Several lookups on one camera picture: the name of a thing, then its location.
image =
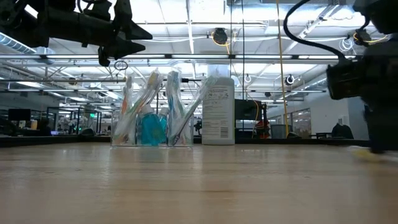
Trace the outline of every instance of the toothbrush head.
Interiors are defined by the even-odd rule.
[[[127,86],[127,89],[131,89],[131,87],[132,87],[132,78],[131,77],[127,78],[126,86]]]
[[[149,79],[148,79],[148,83],[147,83],[147,87],[151,87],[152,85],[155,85],[156,80],[158,79],[159,74],[157,72],[152,72],[152,74],[150,75]]]

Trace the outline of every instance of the yellow cable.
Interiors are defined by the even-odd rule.
[[[234,66],[233,64],[232,64],[232,67],[233,67],[233,69],[234,69],[234,71],[235,71],[235,74],[236,74],[236,69],[235,69],[235,66]],[[252,131],[252,133],[251,133],[251,138],[253,139],[253,136],[254,136],[254,129],[256,128],[256,121],[257,121],[257,119],[258,119],[258,117],[259,117],[260,107],[259,107],[259,104],[253,99],[253,97],[251,97],[251,95],[250,95],[246,90],[244,90],[244,92],[247,94],[248,97],[250,97],[250,99],[251,99],[251,100],[256,104],[256,106],[257,106],[256,120],[254,121],[253,131]]]
[[[286,108],[286,96],[285,96],[285,86],[284,86],[284,66],[282,60],[282,35],[280,33],[280,19],[279,19],[279,0],[276,0],[276,8],[278,13],[278,31],[279,31],[280,82],[282,84],[282,96],[284,100],[285,125],[286,125],[286,137],[287,137],[287,135],[289,134],[289,125],[287,124],[287,108]]]
[[[355,34],[353,35],[353,37],[354,37],[355,40],[359,40],[359,39],[356,37],[357,34],[358,34],[358,33],[355,33]],[[379,41],[381,41],[381,40],[387,39],[387,37],[388,37],[388,35],[385,35],[383,38],[378,39],[378,40],[369,40],[369,41],[365,41],[365,40],[364,40],[363,42],[369,43],[369,44],[374,44],[374,43],[377,43],[377,42],[379,42]]]

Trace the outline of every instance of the black machine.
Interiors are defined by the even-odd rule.
[[[285,33],[294,41],[330,51],[338,56],[338,64],[329,66],[326,71],[330,97],[340,100],[360,96],[369,107],[364,116],[368,123],[372,152],[379,154],[385,150],[397,150],[398,143],[394,136],[398,128],[396,105],[398,25],[395,19],[398,1],[357,0],[355,2],[353,9],[366,18],[365,24],[356,30],[354,35],[356,44],[367,47],[359,60],[349,60],[333,47],[299,39],[289,32],[287,27],[289,16],[309,1],[300,1],[287,13],[284,21]],[[365,29],[370,22],[380,33],[392,34],[390,40],[370,44],[368,41],[370,35]]]
[[[81,1],[88,3],[86,9]],[[76,3],[80,13],[73,11]],[[25,11],[27,5],[38,12],[37,18]],[[145,50],[131,40],[152,39],[131,20],[130,0],[117,0],[113,21],[111,5],[107,0],[0,0],[0,31],[29,47],[48,47],[51,37],[81,42],[82,47],[98,45],[99,64],[109,66],[109,58]]]
[[[9,121],[30,121],[30,109],[8,109]]]
[[[256,103],[252,100],[235,99],[235,120],[261,121],[262,120],[261,101],[256,101]]]

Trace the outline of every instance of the desk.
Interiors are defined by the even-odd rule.
[[[0,223],[368,224],[398,220],[398,166],[346,147],[0,150]]]

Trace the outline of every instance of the computer monitor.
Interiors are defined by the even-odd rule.
[[[30,109],[8,109],[9,121],[30,121]]]
[[[237,100],[235,99],[235,120],[249,120],[249,121],[261,121],[262,120],[262,105],[261,101],[256,101],[257,105],[253,100]]]

